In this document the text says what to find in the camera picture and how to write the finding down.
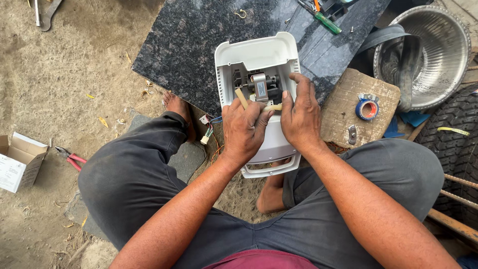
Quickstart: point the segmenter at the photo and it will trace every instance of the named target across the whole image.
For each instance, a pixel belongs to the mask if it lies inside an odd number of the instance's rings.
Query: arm
[[[110,268],[169,268],[187,248],[231,178],[259,150],[274,111],[235,99],[224,106],[225,148],[217,161],[155,213],[118,253]]]
[[[282,131],[309,161],[357,241],[385,268],[460,268],[405,208],[328,149],[320,139],[314,85],[301,74],[295,104],[284,92]]]

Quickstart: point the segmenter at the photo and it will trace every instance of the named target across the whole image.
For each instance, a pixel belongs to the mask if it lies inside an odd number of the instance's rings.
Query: hand
[[[299,73],[289,74],[297,83],[295,104],[288,91],[282,92],[281,127],[285,138],[300,153],[320,146],[320,106],[315,99],[315,87]]]
[[[237,169],[256,155],[264,142],[267,122],[274,115],[273,110],[261,112],[265,103],[247,102],[249,106],[246,110],[239,98],[222,108],[224,151],[220,156]]]

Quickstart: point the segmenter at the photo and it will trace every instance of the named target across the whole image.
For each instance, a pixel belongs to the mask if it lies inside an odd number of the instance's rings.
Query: red plier handle
[[[66,158],[66,161],[71,163],[73,167],[75,167],[78,171],[81,171],[81,167],[74,161],[77,160],[82,163],[86,163],[87,161],[81,157],[78,157],[75,153],[70,154],[68,158]]]
[[[66,161],[71,163],[71,165],[73,165],[73,167],[76,168],[78,171],[81,171],[81,167],[73,159],[68,157],[68,158],[66,158]]]
[[[77,160],[77,161],[80,161],[82,163],[87,163],[87,161],[81,157],[78,157],[75,153],[72,153],[70,154],[70,156],[68,156],[69,158],[73,159],[73,160]]]

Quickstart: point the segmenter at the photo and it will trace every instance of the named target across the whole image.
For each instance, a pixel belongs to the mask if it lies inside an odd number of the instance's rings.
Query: green screwdriver handle
[[[321,21],[328,29],[330,29],[335,34],[338,34],[342,31],[342,29],[338,28],[333,22],[331,22],[328,18],[326,18],[322,13],[316,12],[315,18]]]

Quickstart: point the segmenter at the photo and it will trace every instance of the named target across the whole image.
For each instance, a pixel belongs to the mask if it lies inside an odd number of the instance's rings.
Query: wooden block
[[[358,95],[371,93],[379,98],[379,114],[364,121],[355,115]],[[394,85],[347,68],[322,106],[321,137],[344,148],[356,148],[382,138],[400,100],[400,89]],[[357,142],[348,142],[348,128],[355,125]]]

